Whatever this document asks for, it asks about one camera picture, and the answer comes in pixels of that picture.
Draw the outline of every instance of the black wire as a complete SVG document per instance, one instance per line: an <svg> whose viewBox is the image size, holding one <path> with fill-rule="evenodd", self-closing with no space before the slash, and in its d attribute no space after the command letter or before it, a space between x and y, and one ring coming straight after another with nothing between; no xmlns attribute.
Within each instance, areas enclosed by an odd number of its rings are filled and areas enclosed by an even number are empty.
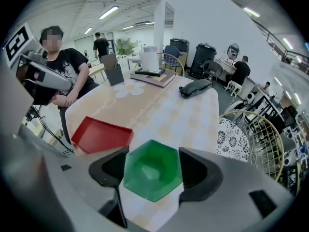
<svg viewBox="0 0 309 232"><path fill-rule="evenodd" d="M69 152L71 152L71 153L74 153L73 149L69 149L68 147L66 147L65 144L64 144L55 134L53 134L53 132L47 127L47 125L45 125L45 123L44 123L44 121L42 120L42 117L41 117L39 111L38 111L34 106L32 106L32 107L33 107L34 111L37 113L38 119L39 119L40 123L42 124L42 126L45 128L45 130L46 130L49 134L51 134L54 138L56 138L66 149L68 149L68 150L66 150L65 152L69 151Z"/></svg>

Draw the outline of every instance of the man in black shirt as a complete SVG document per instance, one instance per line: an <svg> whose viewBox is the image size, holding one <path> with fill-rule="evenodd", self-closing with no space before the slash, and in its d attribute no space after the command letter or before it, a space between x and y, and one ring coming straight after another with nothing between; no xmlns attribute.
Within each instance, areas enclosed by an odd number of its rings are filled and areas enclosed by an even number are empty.
<svg viewBox="0 0 309 232"><path fill-rule="evenodd" d="M96 58L100 59L101 56L108 55L108 46L110 44L107 39L101 37L99 32L97 32L95 36L96 40L93 42L93 50L95 51Z"/></svg>
<svg viewBox="0 0 309 232"><path fill-rule="evenodd" d="M79 51L69 48L60 51L62 45L63 31L59 26L51 26L41 32L40 43L48 51L47 66L58 74L70 79L73 89L61 91L56 99L52 101L60 109L60 117L63 133L70 143L67 130L65 112L77 99L98 86L89 74L87 66L88 59Z"/></svg>
<svg viewBox="0 0 309 232"><path fill-rule="evenodd" d="M248 66L248 57L243 56L241 61L234 64L236 67L235 73L233 75L226 75L225 77L225 87L227 87L229 81L234 81L239 85L242 85L245 78L250 75L250 68Z"/></svg>

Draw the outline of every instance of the green hexagonal bowl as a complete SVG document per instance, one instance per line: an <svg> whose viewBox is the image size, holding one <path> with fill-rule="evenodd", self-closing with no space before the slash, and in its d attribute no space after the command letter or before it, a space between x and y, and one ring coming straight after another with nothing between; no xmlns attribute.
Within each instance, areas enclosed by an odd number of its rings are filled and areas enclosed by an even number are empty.
<svg viewBox="0 0 309 232"><path fill-rule="evenodd" d="M183 181L178 151L149 140L126 156L124 186L157 202Z"/></svg>

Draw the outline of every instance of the red tray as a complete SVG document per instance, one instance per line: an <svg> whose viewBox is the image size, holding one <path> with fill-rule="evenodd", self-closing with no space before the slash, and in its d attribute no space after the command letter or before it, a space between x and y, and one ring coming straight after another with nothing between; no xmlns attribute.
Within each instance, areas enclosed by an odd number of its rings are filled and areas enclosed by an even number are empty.
<svg viewBox="0 0 309 232"><path fill-rule="evenodd" d="M133 130L91 117L85 117L72 137L72 142L86 154L128 146Z"/></svg>

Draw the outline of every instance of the ceiling light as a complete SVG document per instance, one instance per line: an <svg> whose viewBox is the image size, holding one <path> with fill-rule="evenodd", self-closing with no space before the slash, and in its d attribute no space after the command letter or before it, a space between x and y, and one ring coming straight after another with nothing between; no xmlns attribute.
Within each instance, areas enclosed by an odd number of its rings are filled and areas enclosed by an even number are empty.
<svg viewBox="0 0 309 232"><path fill-rule="evenodd" d="M92 29L92 27L88 28L87 31L84 34L87 34L91 29Z"/></svg>
<svg viewBox="0 0 309 232"><path fill-rule="evenodd" d="M298 94L296 94L296 93L294 93L294 94L295 94L295 96L296 96L296 99L297 99L298 104L300 105L301 102L300 102L300 99L299 99L299 97L298 97Z"/></svg>
<svg viewBox="0 0 309 232"><path fill-rule="evenodd" d="M279 83L280 86L282 86L281 82L279 82L279 80L278 80L276 77L274 77L274 78L275 78L275 80L277 81L277 83Z"/></svg>
<svg viewBox="0 0 309 232"><path fill-rule="evenodd" d="M103 19L105 17L107 17L110 13L112 13L113 11L119 9L119 6L113 6L108 12L105 12L103 15L101 15L101 17L99 19Z"/></svg>
<svg viewBox="0 0 309 232"><path fill-rule="evenodd" d="M290 42L286 38L283 39L283 41L289 46L289 48L292 50L293 47L291 46Z"/></svg>
<svg viewBox="0 0 309 232"><path fill-rule="evenodd" d="M247 12L247 13L249 13L249 14L251 14L251 15L254 15L254 16L256 16L256 17L260 17L260 15L257 13L257 12L254 12L252 9L249 9L249 8L244 8L243 9L245 12Z"/></svg>
<svg viewBox="0 0 309 232"><path fill-rule="evenodd" d="M126 27L126 28L123 28L122 30L130 29L130 28L132 28L132 27L134 27L134 26L128 26L128 27Z"/></svg>
<svg viewBox="0 0 309 232"><path fill-rule="evenodd" d="M287 96L289 97L289 99L291 100L292 97L290 96L289 92L288 91L285 91L285 93L287 94Z"/></svg>

